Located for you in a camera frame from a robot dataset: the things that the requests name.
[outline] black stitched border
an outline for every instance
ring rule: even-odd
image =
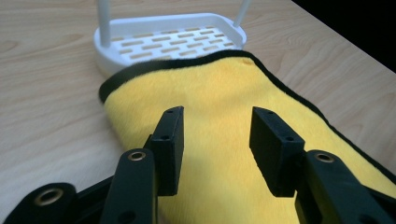
[[[242,51],[242,50],[223,50],[218,51],[216,53],[207,55],[202,58],[198,59],[185,59],[185,60],[172,60],[172,61],[152,61],[146,63],[138,63],[127,67],[114,76],[110,77],[99,89],[99,97],[102,103],[104,103],[110,95],[111,92],[116,90],[125,82],[131,80],[134,77],[138,77],[150,72],[159,71],[159,70],[168,70],[168,69],[177,69],[177,68],[184,68],[184,67],[191,67],[191,66],[199,66],[206,63],[213,63],[214,61],[223,59],[223,58],[230,58],[230,57],[245,57],[250,58],[254,61],[254,63],[264,72],[266,76],[271,80],[271,82],[276,85],[279,89],[284,91],[287,95],[291,98],[297,100],[301,104],[305,105],[309,109],[311,109],[314,113],[318,114],[325,123],[330,127],[330,129],[335,132],[339,137],[341,137],[344,141],[346,141],[350,146],[352,146],[364,159],[370,162],[375,168],[377,168],[383,175],[385,175],[390,181],[396,184],[396,175],[394,175],[391,171],[386,169],[383,165],[379,162],[372,159],[369,155],[367,155],[364,151],[354,145],[349,139],[347,139],[343,134],[338,132],[324,115],[320,112],[320,110],[310,103],[309,101],[305,100],[302,96],[298,95],[296,92],[292,91],[289,87],[287,87],[283,82],[281,82],[276,76],[274,76],[267,68],[262,64],[262,62],[257,59],[253,54]]]

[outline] white plastic soap dish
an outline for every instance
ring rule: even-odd
[[[93,42],[99,68],[111,76],[133,63],[197,58],[223,49],[242,49],[240,27],[251,0],[244,0],[236,20],[212,13],[110,20],[109,3],[98,0],[99,28]]]

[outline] wooden table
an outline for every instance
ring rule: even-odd
[[[112,0],[112,17],[214,12],[241,0]],[[98,100],[93,0],[0,5],[0,220],[51,182],[77,190],[112,175],[122,148]],[[252,52],[330,123],[396,173],[396,76],[288,0],[254,0],[242,23]]]

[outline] cloth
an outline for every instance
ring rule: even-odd
[[[253,106],[276,112],[306,151],[335,154],[363,185],[396,197],[391,172],[248,52],[136,64],[108,79],[100,98],[125,149],[142,147],[164,110],[185,107],[178,194],[159,199],[169,223],[298,223],[294,199],[270,193],[250,151]]]

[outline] wood grain surface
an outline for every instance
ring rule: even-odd
[[[214,12],[240,0],[111,0],[112,18]],[[112,175],[122,152],[98,99],[93,0],[0,4],[0,221],[52,182],[77,190]],[[253,0],[245,50],[396,173],[396,75],[288,0]]]

